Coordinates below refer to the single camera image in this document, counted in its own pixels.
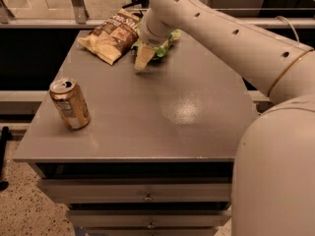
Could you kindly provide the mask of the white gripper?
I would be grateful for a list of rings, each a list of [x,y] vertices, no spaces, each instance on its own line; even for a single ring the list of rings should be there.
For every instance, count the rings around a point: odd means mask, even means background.
[[[138,47],[135,69],[142,71],[156,54],[152,46],[161,46],[169,38],[172,27],[163,23],[155,15],[145,15],[140,21],[139,31],[140,39],[146,44],[140,44]]]

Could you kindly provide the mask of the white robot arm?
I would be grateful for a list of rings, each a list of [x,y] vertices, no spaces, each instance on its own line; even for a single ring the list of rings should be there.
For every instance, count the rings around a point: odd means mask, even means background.
[[[150,0],[140,37],[184,30],[274,103],[242,136],[232,180],[232,236],[315,236],[315,53],[211,9]]]

